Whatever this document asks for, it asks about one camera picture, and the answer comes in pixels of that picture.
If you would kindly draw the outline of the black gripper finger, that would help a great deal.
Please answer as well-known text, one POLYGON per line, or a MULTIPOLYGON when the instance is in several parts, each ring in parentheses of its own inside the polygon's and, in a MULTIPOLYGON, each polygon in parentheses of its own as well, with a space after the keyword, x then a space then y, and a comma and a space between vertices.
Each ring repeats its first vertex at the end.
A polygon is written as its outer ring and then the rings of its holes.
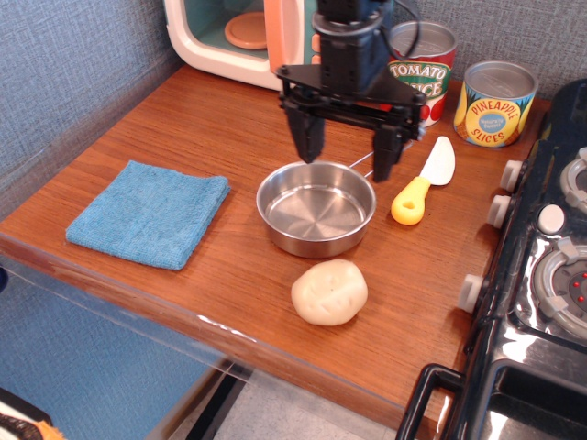
POLYGON ((392 167, 399 161, 406 137, 394 127, 378 128, 373 137, 373 180, 387 181, 392 167))
POLYGON ((314 162, 324 147, 325 120, 298 108, 286 107, 285 114, 299 158, 314 162))

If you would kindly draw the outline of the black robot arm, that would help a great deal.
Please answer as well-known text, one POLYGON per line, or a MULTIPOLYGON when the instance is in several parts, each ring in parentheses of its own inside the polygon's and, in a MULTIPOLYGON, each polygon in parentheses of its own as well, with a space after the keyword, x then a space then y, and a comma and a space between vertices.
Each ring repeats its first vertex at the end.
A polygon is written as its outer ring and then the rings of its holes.
POLYGON ((328 120, 373 132, 373 179, 386 181, 404 145, 421 134, 423 93, 396 79, 389 1, 320 1, 313 15, 317 64, 283 65, 281 107, 298 156, 313 162, 328 120))

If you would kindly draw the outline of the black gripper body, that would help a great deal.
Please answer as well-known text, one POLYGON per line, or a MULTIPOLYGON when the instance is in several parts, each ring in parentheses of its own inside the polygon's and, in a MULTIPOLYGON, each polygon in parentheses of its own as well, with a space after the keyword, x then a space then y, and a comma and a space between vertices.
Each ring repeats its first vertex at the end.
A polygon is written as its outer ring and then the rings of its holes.
POLYGON ((393 49, 385 20, 314 22, 319 36, 317 64, 279 67, 282 109, 298 108, 313 116, 376 131, 398 128, 407 139, 421 135, 422 93, 388 71, 393 49))

